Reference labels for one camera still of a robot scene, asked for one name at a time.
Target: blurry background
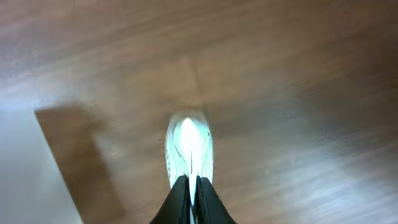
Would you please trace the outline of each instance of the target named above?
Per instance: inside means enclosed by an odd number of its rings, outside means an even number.
[[[238,223],[398,222],[395,0],[2,0],[0,109],[35,110],[85,223],[149,223],[205,111]]]

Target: brown wooden surface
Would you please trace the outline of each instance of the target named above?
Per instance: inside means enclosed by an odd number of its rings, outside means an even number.
[[[238,223],[398,223],[397,7],[3,0],[0,107],[37,110],[88,224],[152,219],[190,106]]]

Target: wood grain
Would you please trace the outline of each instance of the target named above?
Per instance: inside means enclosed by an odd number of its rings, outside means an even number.
[[[0,107],[37,111],[85,223],[149,223],[191,106],[238,223],[398,223],[397,6],[0,1]]]

